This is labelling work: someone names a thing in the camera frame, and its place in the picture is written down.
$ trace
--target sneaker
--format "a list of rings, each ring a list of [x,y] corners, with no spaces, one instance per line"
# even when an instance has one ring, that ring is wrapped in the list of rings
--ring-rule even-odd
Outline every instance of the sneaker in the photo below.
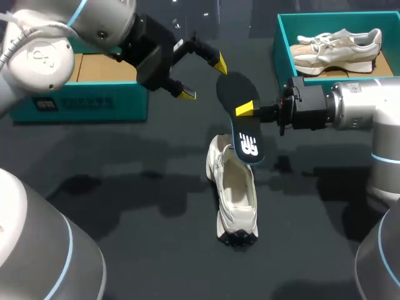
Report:
[[[342,29],[316,37],[298,36],[299,44],[290,47],[296,70],[318,76],[329,67],[356,73],[370,73],[382,45],[382,32],[354,34]]]
[[[250,166],[238,159],[228,134],[212,139],[207,154],[208,179],[217,185],[217,237],[225,244],[257,241],[257,197]]]

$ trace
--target cardboard box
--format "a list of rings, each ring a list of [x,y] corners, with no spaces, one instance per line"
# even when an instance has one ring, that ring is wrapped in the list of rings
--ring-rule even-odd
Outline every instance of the cardboard box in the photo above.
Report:
[[[289,78],[298,75],[290,52],[290,45],[298,43],[297,36],[313,37],[343,28],[353,33],[366,33],[374,28],[382,31],[382,51],[377,57],[375,70],[370,74],[349,72],[343,77],[337,77],[338,73],[331,76],[327,72],[319,77],[306,77],[304,82],[307,86],[322,85],[328,93],[336,82],[400,76],[400,13],[397,11],[279,14],[272,49],[279,88],[282,90]]]
[[[148,91],[136,70],[102,54],[76,54],[69,82],[59,91],[24,99],[10,115],[15,123],[144,121]]]

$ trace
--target new balance logo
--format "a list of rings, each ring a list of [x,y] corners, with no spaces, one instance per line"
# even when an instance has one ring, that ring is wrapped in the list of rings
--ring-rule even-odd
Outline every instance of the new balance logo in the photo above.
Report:
[[[241,138],[241,146],[244,154],[247,155],[253,155],[257,156],[258,155],[258,148],[256,146],[256,139],[253,137],[249,137],[245,134],[239,133],[239,136]]]

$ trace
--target teal shoe box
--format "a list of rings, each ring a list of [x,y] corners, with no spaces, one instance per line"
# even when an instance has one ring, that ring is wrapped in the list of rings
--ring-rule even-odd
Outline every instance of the teal shoe box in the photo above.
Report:
[[[382,31],[382,53],[393,75],[400,76],[400,14],[397,11],[278,14],[272,60],[280,90],[289,78],[298,75],[290,52],[290,46],[298,44],[297,36],[311,38],[321,33],[335,33],[343,28],[352,33],[366,33],[379,28]],[[307,86],[322,85],[328,92],[336,82],[376,78],[384,77],[309,77],[305,78],[305,83]]]
[[[77,42],[71,41],[71,44],[75,53],[96,53]],[[145,121],[148,114],[148,94],[144,87],[133,80],[74,81],[50,94],[38,94],[23,99],[10,111],[10,116],[15,123]]]

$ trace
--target black table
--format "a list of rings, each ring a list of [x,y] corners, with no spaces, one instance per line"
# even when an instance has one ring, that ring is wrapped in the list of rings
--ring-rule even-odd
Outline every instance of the black table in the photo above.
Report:
[[[278,95],[270,39],[214,41],[230,71],[262,101]],[[0,121],[0,167],[30,184],[92,236],[107,263],[106,300],[359,299],[359,242],[378,221],[365,205],[367,132],[263,125],[267,154],[254,170],[259,241],[216,239],[217,202],[206,179],[216,134],[229,133],[219,74],[186,57],[173,77],[197,101],[164,91],[141,124],[12,127]]]

